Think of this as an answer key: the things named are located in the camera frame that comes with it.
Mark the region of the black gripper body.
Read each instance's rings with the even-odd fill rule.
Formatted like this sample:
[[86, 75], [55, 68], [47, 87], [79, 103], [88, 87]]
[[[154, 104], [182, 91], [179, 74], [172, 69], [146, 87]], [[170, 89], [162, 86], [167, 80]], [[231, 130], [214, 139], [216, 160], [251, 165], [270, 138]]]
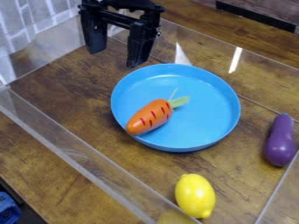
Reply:
[[[140, 18], [134, 18], [112, 12], [115, 10], [142, 11]], [[95, 21], [98, 25], [116, 25], [128, 29], [134, 23], [156, 29], [160, 26], [160, 14], [164, 7], [151, 0], [82, 0], [79, 14], [87, 16], [87, 21]]]

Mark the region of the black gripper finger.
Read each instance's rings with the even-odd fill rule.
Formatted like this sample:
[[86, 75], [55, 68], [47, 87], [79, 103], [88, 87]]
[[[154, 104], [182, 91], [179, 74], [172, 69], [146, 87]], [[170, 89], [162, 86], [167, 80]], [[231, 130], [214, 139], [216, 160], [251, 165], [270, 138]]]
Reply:
[[160, 18], [142, 16], [130, 24], [127, 38], [127, 62], [130, 68], [147, 62], [155, 38], [160, 35]]
[[88, 11], [80, 13], [80, 23], [88, 52], [96, 54], [107, 48], [108, 24]]

